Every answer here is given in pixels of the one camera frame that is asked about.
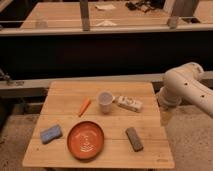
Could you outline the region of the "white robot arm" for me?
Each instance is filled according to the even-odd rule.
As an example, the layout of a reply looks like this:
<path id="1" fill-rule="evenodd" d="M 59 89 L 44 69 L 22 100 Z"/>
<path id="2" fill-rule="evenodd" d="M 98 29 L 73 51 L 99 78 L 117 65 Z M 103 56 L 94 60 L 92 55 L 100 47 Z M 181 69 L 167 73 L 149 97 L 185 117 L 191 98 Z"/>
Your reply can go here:
<path id="1" fill-rule="evenodd" d="M 204 70 L 195 62 L 189 62 L 166 71 L 163 86 L 156 94 L 164 109 L 175 108 L 186 100 L 213 118 L 213 90 L 201 83 Z"/>

